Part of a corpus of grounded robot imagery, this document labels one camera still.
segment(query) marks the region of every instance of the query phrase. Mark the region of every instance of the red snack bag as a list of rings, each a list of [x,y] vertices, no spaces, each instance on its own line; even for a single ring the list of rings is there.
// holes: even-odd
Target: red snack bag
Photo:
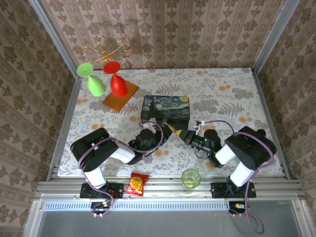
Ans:
[[[144,190],[144,184],[146,183],[148,177],[149,175],[147,174],[139,174],[139,173],[132,172],[126,192],[128,194],[142,196],[143,190]]]

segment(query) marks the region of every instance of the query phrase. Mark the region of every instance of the cup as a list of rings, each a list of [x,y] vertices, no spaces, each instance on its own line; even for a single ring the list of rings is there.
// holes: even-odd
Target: cup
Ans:
[[[201,176],[195,169],[187,169],[181,176],[182,184],[185,188],[194,189],[201,182]]]

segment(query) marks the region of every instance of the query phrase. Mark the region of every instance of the table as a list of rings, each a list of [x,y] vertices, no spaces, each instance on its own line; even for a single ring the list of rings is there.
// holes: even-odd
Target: table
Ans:
[[[71,144],[92,131],[104,127],[115,138],[128,142],[141,131],[138,126],[145,95],[188,96],[190,99],[189,129],[195,120],[222,119],[229,122],[236,131],[245,125],[257,130],[264,129],[271,139],[269,126],[259,99],[253,75],[249,68],[234,69],[159,69],[121,70],[119,75],[138,85],[140,89],[120,113],[102,104],[111,92],[110,75],[102,71],[92,73],[100,77],[107,90],[104,96],[93,97],[83,79],[73,114],[67,142],[58,170],[59,177],[82,176],[77,161],[70,151]],[[203,127],[216,129],[222,142],[231,135],[224,123],[212,123]],[[194,149],[186,146],[175,133],[158,150],[147,158],[127,165],[109,158],[101,165],[105,176],[130,176],[132,171],[156,176],[180,176],[186,169],[196,169],[201,176],[230,175],[238,164],[234,159],[221,169],[214,168],[209,161],[198,159]],[[275,162],[259,172],[262,176],[284,176],[277,155]]]

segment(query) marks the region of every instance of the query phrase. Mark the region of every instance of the patterned wallpaper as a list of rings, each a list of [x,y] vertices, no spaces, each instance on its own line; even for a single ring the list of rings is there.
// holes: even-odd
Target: patterned wallpaper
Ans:
[[[125,69],[252,67],[285,0],[41,0],[74,61],[126,36]],[[102,69],[102,63],[95,63]]]
[[[291,173],[316,223],[316,1],[301,0],[259,74]]]
[[[0,0],[0,236],[22,236],[73,83],[28,2]]]

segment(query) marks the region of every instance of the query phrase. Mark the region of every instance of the orange wooden board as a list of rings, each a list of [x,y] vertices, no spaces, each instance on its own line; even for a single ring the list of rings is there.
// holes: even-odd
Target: orange wooden board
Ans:
[[[110,107],[111,109],[115,110],[116,112],[119,112],[124,105],[129,101],[130,98],[136,93],[136,91],[139,89],[139,87],[129,81],[126,80],[126,85],[128,88],[127,95],[118,98],[115,97],[112,93],[108,95],[107,98],[102,102],[102,104]]]

